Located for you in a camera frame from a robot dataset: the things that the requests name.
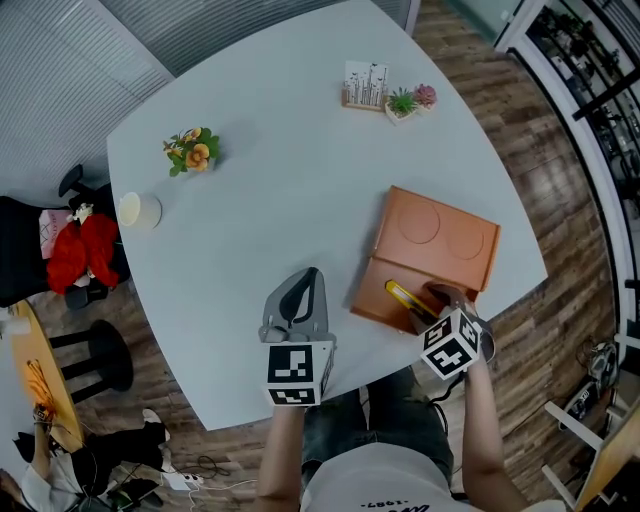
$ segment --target white cup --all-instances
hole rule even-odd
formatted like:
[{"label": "white cup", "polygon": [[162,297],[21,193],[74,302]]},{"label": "white cup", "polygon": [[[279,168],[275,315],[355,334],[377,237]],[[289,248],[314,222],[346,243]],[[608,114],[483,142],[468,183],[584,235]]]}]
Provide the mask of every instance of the white cup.
[{"label": "white cup", "polygon": [[150,194],[129,192],[118,205],[120,224],[127,227],[153,229],[160,222],[161,215],[160,201]]},{"label": "white cup", "polygon": [[31,322],[26,316],[15,316],[0,322],[0,332],[2,334],[29,334]]}]

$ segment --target orange flower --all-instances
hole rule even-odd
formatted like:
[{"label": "orange flower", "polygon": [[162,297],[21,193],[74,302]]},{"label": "orange flower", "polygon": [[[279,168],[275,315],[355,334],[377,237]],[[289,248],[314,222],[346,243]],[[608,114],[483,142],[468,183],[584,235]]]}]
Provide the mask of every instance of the orange flower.
[{"label": "orange flower", "polygon": [[202,172],[209,165],[209,148],[204,144],[196,144],[193,151],[187,153],[187,167]]}]

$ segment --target denim shorts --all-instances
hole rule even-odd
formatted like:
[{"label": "denim shorts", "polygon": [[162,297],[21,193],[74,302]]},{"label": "denim shorts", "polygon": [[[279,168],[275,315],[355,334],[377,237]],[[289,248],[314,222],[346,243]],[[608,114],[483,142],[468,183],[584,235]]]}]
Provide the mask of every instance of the denim shorts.
[{"label": "denim shorts", "polygon": [[369,427],[358,390],[307,409],[302,453],[303,489],[323,462],[369,443],[403,446],[429,457],[451,483],[453,454],[435,408],[411,367],[367,386]]}]

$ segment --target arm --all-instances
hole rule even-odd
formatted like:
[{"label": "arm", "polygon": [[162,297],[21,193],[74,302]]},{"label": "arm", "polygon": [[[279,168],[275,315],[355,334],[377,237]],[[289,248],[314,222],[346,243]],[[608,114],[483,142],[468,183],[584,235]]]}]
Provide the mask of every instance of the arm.
[{"label": "arm", "polygon": [[504,470],[491,377],[482,355],[467,374],[462,481],[471,504],[485,512],[519,512],[529,505]]},{"label": "arm", "polygon": [[258,474],[257,511],[298,511],[303,428],[303,408],[275,408]]},{"label": "arm", "polygon": [[43,480],[49,476],[49,434],[45,431],[45,425],[36,423],[36,446],[31,467]]},{"label": "arm", "polygon": [[18,483],[4,469],[0,469],[0,489],[11,496],[14,501],[22,503],[22,491]]}]

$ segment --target orange box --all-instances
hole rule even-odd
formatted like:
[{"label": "orange box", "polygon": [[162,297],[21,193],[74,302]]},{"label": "orange box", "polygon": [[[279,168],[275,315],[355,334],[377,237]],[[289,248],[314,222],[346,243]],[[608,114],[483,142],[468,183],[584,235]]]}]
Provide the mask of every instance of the orange box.
[{"label": "orange box", "polygon": [[453,284],[475,301],[489,283],[499,239],[497,224],[391,187],[351,312],[415,334],[386,282],[396,281],[438,313],[444,305],[427,290],[431,281]]}]

